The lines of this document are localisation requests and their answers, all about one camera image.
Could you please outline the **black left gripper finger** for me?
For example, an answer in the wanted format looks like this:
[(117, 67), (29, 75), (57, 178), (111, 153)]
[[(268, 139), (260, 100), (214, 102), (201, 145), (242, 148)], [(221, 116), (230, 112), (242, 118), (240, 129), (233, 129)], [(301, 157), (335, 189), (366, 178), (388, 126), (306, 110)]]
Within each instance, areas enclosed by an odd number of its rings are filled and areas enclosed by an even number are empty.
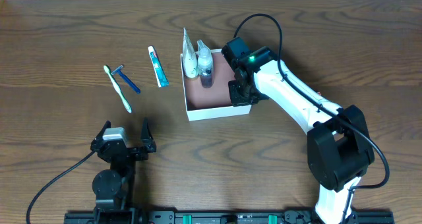
[(99, 131), (98, 135), (96, 136), (97, 139), (102, 139), (105, 131), (111, 127), (111, 122), (106, 121), (102, 129)]
[(140, 140), (146, 147), (154, 147), (154, 139), (148, 126), (148, 119), (145, 117), (142, 122)]

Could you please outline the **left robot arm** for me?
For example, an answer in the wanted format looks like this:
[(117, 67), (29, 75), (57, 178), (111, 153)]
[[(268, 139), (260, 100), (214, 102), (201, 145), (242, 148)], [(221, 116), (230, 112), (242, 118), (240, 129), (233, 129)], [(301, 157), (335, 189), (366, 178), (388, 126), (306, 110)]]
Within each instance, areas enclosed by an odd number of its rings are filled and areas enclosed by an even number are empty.
[(156, 152), (156, 143), (148, 126), (148, 119), (142, 122), (141, 146), (127, 147), (127, 135), (123, 127), (111, 126), (107, 121), (93, 139), (90, 149), (110, 164), (109, 169), (99, 172), (92, 181), (96, 195), (94, 224), (104, 223), (147, 223), (143, 211), (132, 207), (135, 183), (135, 165), (148, 159), (148, 154)]

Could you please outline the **blue disposable razor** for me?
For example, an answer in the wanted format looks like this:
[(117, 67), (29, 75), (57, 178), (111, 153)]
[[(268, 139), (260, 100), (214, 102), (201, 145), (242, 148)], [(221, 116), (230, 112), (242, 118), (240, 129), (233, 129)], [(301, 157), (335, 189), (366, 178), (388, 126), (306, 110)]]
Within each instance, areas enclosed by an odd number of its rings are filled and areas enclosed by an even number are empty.
[(118, 74), (137, 94), (141, 93), (140, 88), (121, 70), (124, 65), (119, 65), (115, 70), (111, 72), (112, 75)]

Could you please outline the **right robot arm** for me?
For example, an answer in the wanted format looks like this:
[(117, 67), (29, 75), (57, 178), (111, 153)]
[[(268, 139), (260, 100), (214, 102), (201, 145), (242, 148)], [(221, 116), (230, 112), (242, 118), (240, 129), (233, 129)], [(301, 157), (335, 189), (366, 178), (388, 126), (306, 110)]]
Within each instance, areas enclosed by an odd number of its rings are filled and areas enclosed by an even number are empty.
[(234, 106), (272, 99), (307, 135), (307, 163), (320, 185), (316, 220), (349, 221), (354, 192), (375, 160), (363, 112), (322, 97), (268, 47), (252, 51), (237, 38), (223, 47), (222, 55), (235, 74), (229, 82)]

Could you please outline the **green white toothbrush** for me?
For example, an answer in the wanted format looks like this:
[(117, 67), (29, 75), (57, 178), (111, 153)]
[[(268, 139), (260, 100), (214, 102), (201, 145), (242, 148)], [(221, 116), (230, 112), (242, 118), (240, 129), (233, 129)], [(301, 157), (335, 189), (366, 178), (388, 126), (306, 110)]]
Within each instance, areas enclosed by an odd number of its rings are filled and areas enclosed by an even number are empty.
[(118, 85), (117, 81), (114, 79), (113, 75), (111, 74), (110, 68), (107, 65), (104, 65), (103, 68), (104, 68), (105, 73), (108, 75), (109, 79), (111, 80), (113, 88), (117, 92), (117, 94), (119, 95), (125, 109), (127, 110), (128, 113), (132, 113), (132, 108), (131, 108), (129, 102), (127, 101), (127, 99), (125, 98), (125, 96), (123, 95), (121, 88)]

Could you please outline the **teal toothpaste tube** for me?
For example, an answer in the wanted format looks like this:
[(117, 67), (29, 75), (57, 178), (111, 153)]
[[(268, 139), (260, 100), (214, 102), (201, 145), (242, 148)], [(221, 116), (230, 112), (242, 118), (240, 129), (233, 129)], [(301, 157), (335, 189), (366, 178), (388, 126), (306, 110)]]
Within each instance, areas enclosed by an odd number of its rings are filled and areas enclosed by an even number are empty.
[(169, 85), (168, 79), (167, 79), (165, 72), (162, 68), (160, 60), (159, 60), (159, 58), (156, 54), (156, 50), (154, 49), (154, 47), (152, 45), (148, 47), (148, 54), (150, 56), (152, 66), (154, 68), (154, 73), (156, 75), (158, 87), (161, 88), (161, 87), (168, 86)]

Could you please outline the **white lotion tube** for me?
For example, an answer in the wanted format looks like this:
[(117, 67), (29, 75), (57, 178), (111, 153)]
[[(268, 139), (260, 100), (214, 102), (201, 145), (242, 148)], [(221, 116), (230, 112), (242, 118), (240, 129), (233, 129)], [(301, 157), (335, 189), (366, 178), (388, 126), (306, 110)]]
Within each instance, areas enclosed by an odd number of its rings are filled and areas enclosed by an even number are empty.
[(183, 68), (187, 78), (196, 79), (198, 76), (198, 61), (187, 30), (183, 29)]

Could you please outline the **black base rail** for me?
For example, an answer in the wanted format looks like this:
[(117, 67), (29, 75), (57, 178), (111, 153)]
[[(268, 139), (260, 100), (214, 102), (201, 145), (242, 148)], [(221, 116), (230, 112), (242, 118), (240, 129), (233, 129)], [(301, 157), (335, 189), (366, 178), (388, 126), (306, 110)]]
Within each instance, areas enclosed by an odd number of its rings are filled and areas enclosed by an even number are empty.
[(179, 212), (156, 210), (145, 212), (128, 210), (70, 211), (64, 224), (312, 224), (322, 220), (311, 210), (283, 212)]

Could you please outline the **white box with pink inside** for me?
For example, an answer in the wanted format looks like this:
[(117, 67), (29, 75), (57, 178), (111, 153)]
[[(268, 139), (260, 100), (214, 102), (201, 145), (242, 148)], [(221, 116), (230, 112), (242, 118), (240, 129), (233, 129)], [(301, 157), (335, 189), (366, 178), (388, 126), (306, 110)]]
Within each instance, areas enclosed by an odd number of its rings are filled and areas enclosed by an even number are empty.
[(211, 52), (214, 60), (214, 83), (210, 88), (204, 88), (199, 77), (186, 77), (183, 60), (180, 59), (188, 120), (199, 121), (249, 114), (251, 105), (232, 106), (228, 82), (235, 80), (234, 72), (221, 54), (221, 49), (212, 49)]

